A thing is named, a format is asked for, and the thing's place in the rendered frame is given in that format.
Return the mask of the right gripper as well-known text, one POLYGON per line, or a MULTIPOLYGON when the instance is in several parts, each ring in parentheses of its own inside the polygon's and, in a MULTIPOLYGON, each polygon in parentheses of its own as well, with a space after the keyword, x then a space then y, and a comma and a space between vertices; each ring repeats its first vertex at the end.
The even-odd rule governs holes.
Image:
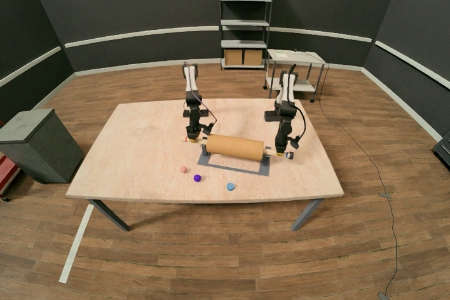
POLYGON ((198 125, 200 125, 200 120, 198 122, 193 122, 189 119, 189 126, 186 127, 187 137, 193 143, 196 138, 199 137, 202 130, 202 128, 197 127, 198 125))

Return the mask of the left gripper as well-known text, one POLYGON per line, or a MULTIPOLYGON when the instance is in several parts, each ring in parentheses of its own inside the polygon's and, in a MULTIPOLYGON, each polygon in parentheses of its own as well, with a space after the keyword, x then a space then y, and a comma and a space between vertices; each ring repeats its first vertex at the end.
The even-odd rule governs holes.
POLYGON ((275 136, 275 149, 277 156, 281 156, 287 149, 288 145, 288 141, 286 140, 287 136, 288 135, 282 135, 280 129, 278 129, 277 135, 275 136))

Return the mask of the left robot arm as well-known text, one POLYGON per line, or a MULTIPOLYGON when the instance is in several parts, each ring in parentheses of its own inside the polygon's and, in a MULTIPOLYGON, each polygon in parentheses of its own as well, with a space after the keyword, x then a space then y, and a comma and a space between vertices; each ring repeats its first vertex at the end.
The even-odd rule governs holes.
MULTIPOLYGON (((297 114, 297 108, 295 108, 294 96, 293 96, 293 86, 297 81, 298 72, 293 72, 292 74, 287 74, 287 71, 283 71, 280 74, 279 85, 281 85, 281 92, 278 97, 276 97, 274 111, 264 111, 267 118, 281 117, 279 122, 279 129, 283 135, 290 135, 292 133, 292 119, 297 114), (283 87, 284 86, 284 87, 283 87), (288 98, 290 98, 292 107, 288 98)), ((287 137, 286 140, 290 141, 290 145, 298 149, 299 148, 299 136, 296 135, 295 139, 292 137, 287 137)))

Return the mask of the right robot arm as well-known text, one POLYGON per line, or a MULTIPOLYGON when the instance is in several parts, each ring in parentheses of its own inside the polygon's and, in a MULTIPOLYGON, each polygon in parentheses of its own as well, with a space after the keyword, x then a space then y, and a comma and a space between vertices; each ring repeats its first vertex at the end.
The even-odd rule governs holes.
MULTIPOLYGON (((198 66, 197 64, 192 64, 192 67, 187 67, 186 65, 182 65, 182 71, 184 75, 184 79, 187 79, 187 88, 186 88, 186 105, 189 107, 189 110, 183 111, 183 116, 189 116, 191 121, 197 122, 200 120, 201 116, 208 116, 207 109, 200 109, 201 102, 196 98, 202 101, 201 95, 198 93, 198 89, 196 87, 196 78, 198 78, 198 66), (186 76, 185 76, 186 75, 186 76), (195 96, 193 95, 192 91, 195 96), (190 113, 189 113, 190 112, 190 113), (200 115, 201 113, 201 115, 200 115)), ((197 127, 203 128, 202 133, 209 136, 211 133, 211 127, 213 122, 211 122, 208 126, 205 124, 200 124, 197 127)))

